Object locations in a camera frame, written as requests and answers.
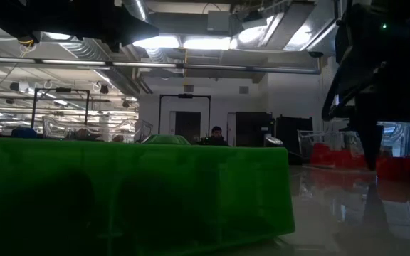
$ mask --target green object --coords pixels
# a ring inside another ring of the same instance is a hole
[[[0,255],[190,255],[293,231],[284,148],[0,138]]]
[[[181,135],[168,135],[168,134],[154,134],[150,135],[144,144],[180,144],[190,145],[190,143]]]

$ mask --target vent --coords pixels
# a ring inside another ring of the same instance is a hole
[[[249,86],[240,86],[240,94],[249,94]]]
[[[183,86],[184,86],[184,92],[194,92],[193,85],[183,85]]]

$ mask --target person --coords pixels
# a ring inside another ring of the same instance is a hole
[[[222,137],[222,129],[220,127],[213,127],[211,129],[211,136],[203,138],[199,145],[209,145],[209,146],[228,146],[227,142]]]

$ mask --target reflective floor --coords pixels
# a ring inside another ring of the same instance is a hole
[[[213,255],[410,255],[409,183],[374,173],[290,172],[295,232]]]

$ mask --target doorway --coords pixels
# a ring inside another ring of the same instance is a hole
[[[191,144],[200,140],[200,112],[177,112],[175,135],[182,135]]]

